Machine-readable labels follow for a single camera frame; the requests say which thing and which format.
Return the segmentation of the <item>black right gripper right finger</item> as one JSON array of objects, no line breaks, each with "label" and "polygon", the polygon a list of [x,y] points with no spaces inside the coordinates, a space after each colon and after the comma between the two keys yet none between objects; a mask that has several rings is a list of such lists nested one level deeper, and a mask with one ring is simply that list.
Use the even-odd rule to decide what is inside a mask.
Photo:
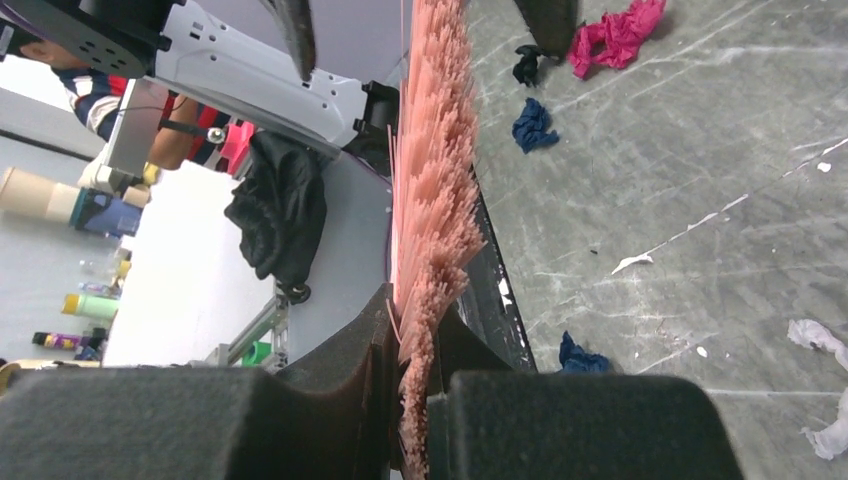
[{"label": "black right gripper right finger", "polygon": [[720,415],[668,376],[512,369],[449,310],[427,402],[433,479],[739,479]]}]

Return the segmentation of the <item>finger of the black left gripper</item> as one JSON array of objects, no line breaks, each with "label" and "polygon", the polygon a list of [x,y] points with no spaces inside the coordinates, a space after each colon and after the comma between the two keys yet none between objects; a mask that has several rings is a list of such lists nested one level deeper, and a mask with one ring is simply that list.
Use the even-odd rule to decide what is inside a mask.
[{"label": "finger of the black left gripper", "polygon": [[309,0],[260,0],[281,30],[300,78],[310,81],[316,68],[317,48]]}]

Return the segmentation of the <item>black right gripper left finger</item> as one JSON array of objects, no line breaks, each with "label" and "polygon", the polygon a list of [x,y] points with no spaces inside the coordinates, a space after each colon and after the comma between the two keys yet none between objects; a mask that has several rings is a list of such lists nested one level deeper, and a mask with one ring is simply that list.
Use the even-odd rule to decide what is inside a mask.
[{"label": "black right gripper left finger", "polygon": [[64,367],[1,400],[5,479],[385,479],[396,341],[389,285],[277,374]]}]

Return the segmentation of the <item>pink hand brush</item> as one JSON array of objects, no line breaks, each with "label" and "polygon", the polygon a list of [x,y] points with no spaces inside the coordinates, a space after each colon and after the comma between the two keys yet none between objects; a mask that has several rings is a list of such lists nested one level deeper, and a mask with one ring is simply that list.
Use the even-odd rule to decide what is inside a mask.
[{"label": "pink hand brush", "polygon": [[461,1],[416,1],[398,131],[390,138],[390,319],[398,342],[400,471],[424,479],[427,383],[435,337],[484,246],[472,175],[478,133],[471,43]]}]

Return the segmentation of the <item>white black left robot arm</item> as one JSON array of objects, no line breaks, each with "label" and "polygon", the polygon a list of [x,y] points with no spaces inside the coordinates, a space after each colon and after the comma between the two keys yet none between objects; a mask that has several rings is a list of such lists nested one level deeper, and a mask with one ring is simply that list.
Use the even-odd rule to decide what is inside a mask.
[{"label": "white black left robot arm", "polygon": [[265,6],[284,51],[195,1],[4,1],[1,11],[104,73],[156,81],[328,156],[386,161],[398,91],[316,68],[308,2]]}]

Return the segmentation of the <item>dark blue scrap centre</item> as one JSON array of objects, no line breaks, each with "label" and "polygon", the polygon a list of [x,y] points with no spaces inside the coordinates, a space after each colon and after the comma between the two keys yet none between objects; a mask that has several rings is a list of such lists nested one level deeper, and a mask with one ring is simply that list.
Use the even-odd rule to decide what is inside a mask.
[{"label": "dark blue scrap centre", "polygon": [[587,352],[577,344],[568,331],[562,335],[558,359],[560,372],[564,374],[608,373],[612,371],[610,360],[604,355]]}]

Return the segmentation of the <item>dark blue scrap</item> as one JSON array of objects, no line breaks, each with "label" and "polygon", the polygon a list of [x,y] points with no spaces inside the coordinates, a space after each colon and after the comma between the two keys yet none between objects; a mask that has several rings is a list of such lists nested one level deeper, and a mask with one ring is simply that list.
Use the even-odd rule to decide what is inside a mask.
[{"label": "dark blue scrap", "polygon": [[610,360],[604,355],[587,352],[577,344],[568,331],[562,335],[558,359],[560,372],[564,374],[608,373],[612,371]]},{"label": "dark blue scrap", "polygon": [[558,132],[551,129],[547,109],[534,98],[525,99],[521,114],[512,124],[511,134],[524,154],[550,147],[560,140]]}]

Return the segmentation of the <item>black cloth bag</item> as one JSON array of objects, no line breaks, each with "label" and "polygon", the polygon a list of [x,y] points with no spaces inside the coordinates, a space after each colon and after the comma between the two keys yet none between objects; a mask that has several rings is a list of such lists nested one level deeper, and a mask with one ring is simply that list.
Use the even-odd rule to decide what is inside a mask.
[{"label": "black cloth bag", "polygon": [[251,137],[249,156],[224,214],[240,229],[242,257],[257,278],[273,277],[281,298],[301,304],[327,215],[322,156],[269,131]]}]

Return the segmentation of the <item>black paper scrap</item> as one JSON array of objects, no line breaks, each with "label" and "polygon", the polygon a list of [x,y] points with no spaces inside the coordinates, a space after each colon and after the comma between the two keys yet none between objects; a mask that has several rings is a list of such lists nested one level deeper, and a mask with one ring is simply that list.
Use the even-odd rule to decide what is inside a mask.
[{"label": "black paper scrap", "polygon": [[514,79],[528,88],[536,88],[539,85],[539,58],[545,56],[545,52],[534,44],[521,45],[515,49],[520,56],[518,62],[512,68]]}]

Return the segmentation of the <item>dark blue scrap left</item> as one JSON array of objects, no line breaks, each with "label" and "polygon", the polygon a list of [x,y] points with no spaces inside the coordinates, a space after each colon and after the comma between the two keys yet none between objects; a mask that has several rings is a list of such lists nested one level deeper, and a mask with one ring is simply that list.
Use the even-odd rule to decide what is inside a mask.
[{"label": "dark blue scrap left", "polygon": [[560,140],[558,132],[551,129],[547,109],[534,98],[525,99],[521,114],[512,124],[511,134],[524,154],[550,147]]}]

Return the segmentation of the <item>magenta paper scrap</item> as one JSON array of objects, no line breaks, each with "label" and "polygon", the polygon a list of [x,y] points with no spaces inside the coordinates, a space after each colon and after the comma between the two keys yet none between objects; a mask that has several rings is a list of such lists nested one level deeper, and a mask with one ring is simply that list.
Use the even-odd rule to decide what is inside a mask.
[{"label": "magenta paper scrap", "polygon": [[627,10],[605,12],[593,24],[577,28],[567,60],[573,74],[585,80],[593,66],[623,70],[663,19],[665,0],[632,1]]}]

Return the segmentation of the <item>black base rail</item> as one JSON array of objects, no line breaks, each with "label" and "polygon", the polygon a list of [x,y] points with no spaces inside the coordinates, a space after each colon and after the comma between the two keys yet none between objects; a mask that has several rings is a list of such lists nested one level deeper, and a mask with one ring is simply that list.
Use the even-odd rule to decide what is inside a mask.
[{"label": "black base rail", "polygon": [[460,317],[512,368],[535,372],[535,358],[483,195],[477,197],[475,220],[485,245],[466,267],[469,285],[457,301]]}]

